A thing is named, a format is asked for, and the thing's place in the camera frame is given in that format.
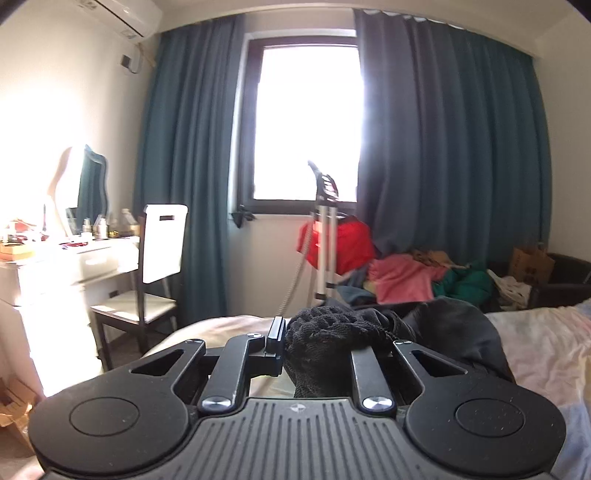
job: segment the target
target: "ceiling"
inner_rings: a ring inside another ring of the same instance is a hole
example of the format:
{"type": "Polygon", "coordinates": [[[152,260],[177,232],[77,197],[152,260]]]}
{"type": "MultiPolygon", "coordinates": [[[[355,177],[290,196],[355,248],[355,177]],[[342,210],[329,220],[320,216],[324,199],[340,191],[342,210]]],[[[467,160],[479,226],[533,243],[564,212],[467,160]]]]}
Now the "ceiling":
{"type": "MultiPolygon", "coordinates": [[[[178,11],[187,7],[196,8],[200,4],[205,6],[212,2],[223,3],[223,0],[154,0],[154,2],[160,6],[166,17],[174,14],[175,10],[178,11]]],[[[234,6],[241,3],[252,5],[252,1],[249,0],[232,0],[231,3],[234,6]]],[[[267,6],[275,4],[272,0],[264,0],[261,3],[267,6]]],[[[277,0],[276,3],[279,6],[289,2],[277,0]]],[[[344,0],[342,2],[340,0],[329,0],[322,3],[335,6],[367,5],[368,7],[372,4],[376,6],[378,4],[387,5],[392,3],[392,9],[395,11],[395,6],[399,2],[397,0],[381,0],[377,3],[373,0],[344,0]]],[[[562,20],[569,12],[573,11],[573,7],[567,0],[421,0],[418,3],[430,3],[440,8],[448,8],[450,11],[464,11],[481,18],[488,18],[514,30],[527,32],[527,35],[532,39],[539,37],[562,20]]]]}

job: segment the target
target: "white chair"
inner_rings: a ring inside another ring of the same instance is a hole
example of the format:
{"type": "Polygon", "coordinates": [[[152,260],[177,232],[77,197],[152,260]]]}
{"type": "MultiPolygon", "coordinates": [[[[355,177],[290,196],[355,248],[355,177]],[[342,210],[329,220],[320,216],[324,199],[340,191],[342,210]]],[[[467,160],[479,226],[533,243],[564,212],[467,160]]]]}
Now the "white chair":
{"type": "Polygon", "coordinates": [[[148,325],[170,319],[173,330],[176,330],[177,303],[170,298],[145,293],[145,286],[162,280],[164,294],[170,297],[167,277],[181,270],[186,218],[185,205],[146,205],[144,214],[139,218],[136,290],[90,308],[95,314],[105,371],[113,368],[109,344],[105,338],[105,325],[135,335],[142,355],[148,351],[148,325]]]}

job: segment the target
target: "bed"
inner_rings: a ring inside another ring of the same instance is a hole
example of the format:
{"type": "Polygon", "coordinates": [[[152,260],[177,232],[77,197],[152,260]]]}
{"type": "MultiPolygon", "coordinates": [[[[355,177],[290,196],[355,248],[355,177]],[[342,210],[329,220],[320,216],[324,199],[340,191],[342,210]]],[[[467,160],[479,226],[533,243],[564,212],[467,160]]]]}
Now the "bed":
{"type": "MultiPolygon", "coordinates": [[[[567,438],[553,474],[562,480],[591,478],[591,300],[575,307],[487,316],[501,336],[517,383],[551,400],[564,416],[567,438]]],[[[204,320],[173,333],[148,355],[189,338],[223,346],[235,335],[265,334],[270,323],[254,316],[204,320]]],[[[285,372],[251,384],[251,395],[292,397],[294,390],[285,372]]]]}

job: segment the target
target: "red garment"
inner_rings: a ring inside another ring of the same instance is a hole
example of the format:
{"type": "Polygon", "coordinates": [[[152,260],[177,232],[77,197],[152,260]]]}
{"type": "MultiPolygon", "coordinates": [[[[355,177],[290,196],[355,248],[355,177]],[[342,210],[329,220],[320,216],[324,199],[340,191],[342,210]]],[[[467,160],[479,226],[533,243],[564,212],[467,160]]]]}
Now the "red garment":
{"type": "Polygon", "coordinates": [[[440,281],[447,267],[429,267],[412,255],[395,254],[371,262],[368,280],[374,282],[378,303],[405,303],[433,299],[432,281],[440,281]]]}
{"type": "MultiPolygon", "coordinates": [[[[301,252],[303,249],[309,224],[310,222],[306,222],[300,228],[300,238],[297,244],[298,252],[301,252]]],[[[308,262],[314,268],[318,268],[319,230],[320,222],[315,222],[307,257],[308,262]]],[[[328,248],[326,250],[326,261],[328,262],[328,248]]],[[[355,217],[350,217],[347,221],[338,224],[336,241],[336,273],[338,275],[343,275],[355,268],[362,267],[374,258],[374,245],[371,241],[369,227],[367,225],[355,217]]]]}

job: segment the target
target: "window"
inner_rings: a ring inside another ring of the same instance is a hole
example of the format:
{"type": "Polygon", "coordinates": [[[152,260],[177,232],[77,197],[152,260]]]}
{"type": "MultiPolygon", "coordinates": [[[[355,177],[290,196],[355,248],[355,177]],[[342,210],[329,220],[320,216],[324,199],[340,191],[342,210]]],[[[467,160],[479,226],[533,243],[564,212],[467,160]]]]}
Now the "window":
{"type": "Polygon", "coordinates": [[[356,39],[252,40],[241,120],[238,203],[254,213],[307,214],[313,161],[344,210],[356,201],[363,82],[356,39]]]}

